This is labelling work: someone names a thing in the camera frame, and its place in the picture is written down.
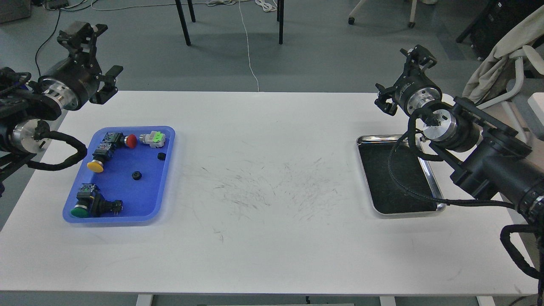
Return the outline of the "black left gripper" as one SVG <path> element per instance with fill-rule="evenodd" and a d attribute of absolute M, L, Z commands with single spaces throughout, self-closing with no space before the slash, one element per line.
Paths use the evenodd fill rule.
<path fill-rule="evenodd" d="M 38 85 L 64 110 L 80 110 L 87 102 L 103 105 L 117 93 L 116 79 L 124 67 L 114 65 L 102 75 L 96 59 L 97 38 L 107 29 L 105 24 L 93 26 L 74 21 L 68 29 L 59 32 L 57 42 L 68 50 L 68 58 L 42 75 Z"/>

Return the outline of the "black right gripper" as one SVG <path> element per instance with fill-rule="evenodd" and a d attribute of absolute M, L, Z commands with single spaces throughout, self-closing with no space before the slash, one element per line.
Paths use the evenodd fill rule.
<path fill-rule="evenodd" d="M 410 50 L 401 48 L 400 52 L 406 57 L 406 62 L 396 83 L 388 88 L 375 83 L 378 96 L 374 104 L 389 116 L 396 114 L 398 106 L 409 116 L 431 101 L 442 99 L 441 89 L 424 73 L 438 63 L 437 58 L 422 45 Z"/>

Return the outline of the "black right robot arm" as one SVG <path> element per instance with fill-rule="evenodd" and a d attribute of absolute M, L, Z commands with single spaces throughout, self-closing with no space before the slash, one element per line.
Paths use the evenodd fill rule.
<path fill-rule="evenodd" d="M 408 116 L 407 131 L 387 157 L 393 182 L 408 195 L 427 202 L 459 207 L 505 207 L 515 210 L 525 224 L 507 225 L 500 240 L 516 266 L 538 280 L 537 304 L 543 304 L 543 170 L 527 161 L 532 148 L 519 140 L 517 130 L 479 109 L 470 99 L 443 102 L 442 91 L 425 74 L 437 64 L 431 52 L 416 45 L 401 49 L 406 62 L 394 85 L 376 84 L 375 105 L 389 116 L 401 107 Z M 452 182 L 471 200 L 441 199 L 405 186 L 393 172 L 393 153 L 402 141 L 424 161 L 446 162 Z"/>

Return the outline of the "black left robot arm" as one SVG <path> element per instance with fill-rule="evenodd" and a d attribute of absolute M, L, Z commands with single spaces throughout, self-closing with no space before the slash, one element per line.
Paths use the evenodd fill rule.
<path fill-rule="evenodd" d="M 49 122 L 63 110 L 77 111 L 87 102 L 102 105 L 117 93 L 116 79 L 124 68 L 115 65 L 102 72 L 96 58 L 96 41 L 107 29 L 105 24 L 75 21 L 60 31 L 57 41 L 69 55 L 36 82 L 29 72 L 1 68 L 0 147 L 6 153 L 1 157 L 2 181 L 24 165 L 56 172 L 86 157 L 87 147 L 81 141 L 52 130 Z M 58 164 L 34 161 L 49 139 L 72 146 L 75 154 Z"/>

